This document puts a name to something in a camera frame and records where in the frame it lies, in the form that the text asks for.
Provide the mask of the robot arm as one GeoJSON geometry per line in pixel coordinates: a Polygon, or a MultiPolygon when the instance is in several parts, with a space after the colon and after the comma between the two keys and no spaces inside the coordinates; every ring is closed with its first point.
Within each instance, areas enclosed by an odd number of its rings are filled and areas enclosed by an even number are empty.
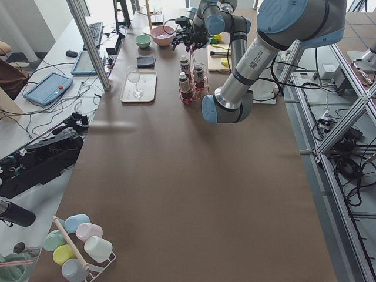
{"type": "Polygon", "coordinates": [[[209,33],[226,31],[233,38],[232,72],[222,87],[202,101],[202,115],[208,123],[237,123],[253,106],[249,88],[280,51],[294,41],[303,48],[337,43],[343,38],[345,1],[264,1],[257,15],[256,38],[247,44],[250,21],[220,10],[216,1],[201,1],[196,19],[209,33]]]}
{"type": "Polygon", "coordinates": [[[183,44],[188,52],[205,48],[213,36],[227,32],[230,35],[232,69],[236,67],[247,49],[247,34],[251,22],[234,15],[237,1],[200,1],[197,8],[190,8],[185,16],[175,19],[180,26],[172,40],[172,49],[183,44]]]}

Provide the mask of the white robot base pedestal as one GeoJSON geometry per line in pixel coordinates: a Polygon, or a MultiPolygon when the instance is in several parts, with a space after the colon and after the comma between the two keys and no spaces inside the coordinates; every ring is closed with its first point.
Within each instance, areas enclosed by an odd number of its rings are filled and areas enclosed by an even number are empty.
{"type": "Polygon", "coordinates": [[[254,103],[271,105],[276,104],[274,82],[258,80],[252,86],[250,86],[250,90],[253,91],[254,103]]]}

